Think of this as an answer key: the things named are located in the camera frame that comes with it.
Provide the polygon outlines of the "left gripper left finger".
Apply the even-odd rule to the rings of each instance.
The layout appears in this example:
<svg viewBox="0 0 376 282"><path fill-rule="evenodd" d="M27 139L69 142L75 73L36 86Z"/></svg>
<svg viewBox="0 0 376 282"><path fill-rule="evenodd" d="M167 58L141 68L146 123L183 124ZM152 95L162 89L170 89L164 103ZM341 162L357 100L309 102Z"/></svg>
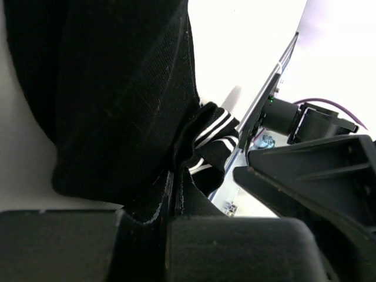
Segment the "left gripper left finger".
<svg viewBox="0 0 376 282"><path fill-rule="evenodd" d="M173 175L119 210L3 211L2 281L161 281Z"/></svg>

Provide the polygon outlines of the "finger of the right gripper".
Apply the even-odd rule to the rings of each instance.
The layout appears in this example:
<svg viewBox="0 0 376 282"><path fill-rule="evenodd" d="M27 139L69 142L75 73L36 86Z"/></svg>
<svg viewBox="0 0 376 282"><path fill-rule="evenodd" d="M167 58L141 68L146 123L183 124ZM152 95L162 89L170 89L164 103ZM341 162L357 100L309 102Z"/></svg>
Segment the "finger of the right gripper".
<svg viewBox="0 0 376 282"><path fill-rule="evenodd" d="M276 215L308 226L332 280L375 280L375 142L369 136L252 150L233 177Z"/></svg>

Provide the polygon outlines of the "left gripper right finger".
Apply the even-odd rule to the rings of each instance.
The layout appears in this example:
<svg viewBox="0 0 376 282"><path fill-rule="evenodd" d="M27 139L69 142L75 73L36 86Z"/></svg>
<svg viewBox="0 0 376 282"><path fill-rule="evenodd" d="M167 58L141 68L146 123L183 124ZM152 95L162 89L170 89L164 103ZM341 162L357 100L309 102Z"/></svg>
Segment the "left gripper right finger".
<svg viewBox="0 0 376 282"><path fill-rule="evenodd" d="M166 230L167 281L326 281L309 228L292 218L229 218L188 172L173 181Z"/></svg>

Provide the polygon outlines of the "black sock white stripes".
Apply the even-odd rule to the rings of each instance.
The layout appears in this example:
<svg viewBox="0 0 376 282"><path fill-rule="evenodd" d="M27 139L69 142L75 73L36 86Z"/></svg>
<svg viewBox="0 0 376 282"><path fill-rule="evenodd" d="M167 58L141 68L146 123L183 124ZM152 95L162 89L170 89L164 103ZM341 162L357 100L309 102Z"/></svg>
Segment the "black sock white stripes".
<svg viewBox="0 0 376 282"><path fill-rule="evenodd" d="M187 1L5 1L6 39L53 189L125 204L170 170L208 195L237 120L200 102Z"/></svg>

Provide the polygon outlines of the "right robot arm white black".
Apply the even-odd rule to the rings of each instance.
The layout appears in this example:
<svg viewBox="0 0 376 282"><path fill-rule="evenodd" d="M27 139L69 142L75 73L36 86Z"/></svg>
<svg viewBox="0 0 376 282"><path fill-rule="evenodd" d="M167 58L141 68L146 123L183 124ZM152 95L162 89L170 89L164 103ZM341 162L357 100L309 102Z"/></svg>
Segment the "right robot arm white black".
<svg viewBox="0 0 376 282"><path fill-rule="evenodd" d="M332 110L274 95L272 78L241 133L234 181L315 235L331 281L375 280L375 143Z"/></svg>

